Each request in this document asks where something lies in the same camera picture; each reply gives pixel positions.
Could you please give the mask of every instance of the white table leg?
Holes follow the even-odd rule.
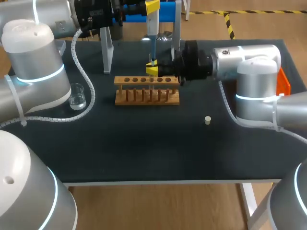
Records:
[[[268,219],[268,200],[271,197],[272,189],[261,201],[260,205],[257,207],[253,215],[248,219],[248,229],[249,230],[259,230]]]
[[[257,208],[254,190],[251,183],[240,184],[246,216],[249,219]]]
[[[187,0],[186,21],[189,20],[189,15],[190,15],[190,4],[191,4],[191,0]]]
[[[187,11],[187,0],[182,0],[183,6],[184,6],[184,11]]]

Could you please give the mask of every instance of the white table frame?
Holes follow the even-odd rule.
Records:
[[[278,183],[280,180],[195,180],[195,181],[120,181],[120,182],[85,182],[64,183],[69,186],[108,186],[108,185],[146,185],[146,184],[240,184],[244,208],[247,216],[248,230],[259,230],[268,219],[267,203],[272,189],[257,206],[251,183]]]
[[[184,5],[184,10],[186,12],[186,21],[189,20],[189,15],[190,15],[190,4],[191,4],[191,0],[182,0],[183,1],[183,5]]]

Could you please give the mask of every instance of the small glass beaker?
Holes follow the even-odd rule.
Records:
[[[84,95],[84,88],[79,83],[71,84],[71,96],[69,97],[69,104],[73,110],[82,110],[86,107],[86,100]]]

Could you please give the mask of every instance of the orange object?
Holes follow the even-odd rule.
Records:
[[[283,68],[280,68],[279,73],[277,75],[277,89],[276,95],[281,93],[285,95],[290,95],[291,92],[291,85],[283,71]]]

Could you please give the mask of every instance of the glowing blue light ring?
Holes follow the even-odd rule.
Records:
[[[38,14],[37,14],[37,10],[36,10],[36,0],[33,0],[33,14],[34,14],[35,24],[38,25],[39,20],[38,20]]]
[[[61,66],[61,68],[59,70],[57,70],[56,72],[48,75],[48,76],[45,76],[45,77],[42,77],[42,78],[37,78],[37,79],[31,79],[31,80],[26,80],[26,79],[20,79],[17,77],[17,79],[21,82],[24,82],[24,83],[34,83],[34,82],[38,82],[38,81],[44,81],[44,80],[47,80],[49,78],[52,78],[56,75],[58,75],[59,73],[62,72],[62,70],[64,69],[64,64]]]
[[[54,211],[54,209],[56,207],[56,204],[57,204],[57,199],[58,199],[58,183],[57,183],[57,179],[56,179],[55,175],[53,174],[53,172],[51,170],[50,170],[50,172],[51,172],[51,174],[53,176],[53,179],[54,179],[54,185],[55,185],[56,192],[55,192],[55,195],[54,195],[54,200],[53,200],[53,204],[52,204],[51,210],[50,210],[46,220],[44,221],[44,223],[42,224],[42,226],[40,226],[40,228],[38,230],[43,230],[44,227],[47,225],[47,223],[50,220],[50,218],[52,216],[52,213],[53,213],[53,211]]]
[[[238,94],[236,94],[236,97],[242,100],[249,100],[249,101],[264,101],[264,100],[272,100],[274,101],[275,99],[279,98],[279,96],[271,96],[271,97],[243,97],[243,96],[239,96]]]
[[[299,166],[296,168],[296,171],[295,171],[295,174],[294,174],[294,189],[295,189],[295,193],[296,193],[296,197],[298,199],[298,202],[299,204],[301,205],[303,211],[305,212],[306,216],[307,216],[307,208],[306,206],[304,205],[304,202],[301,198],[301,195],[299,194],[299,191],[298,191],[298,187],[297,187],[297,172],[298,172],[298,169],[299,167],[301,166],[302,163],[299,164]]]

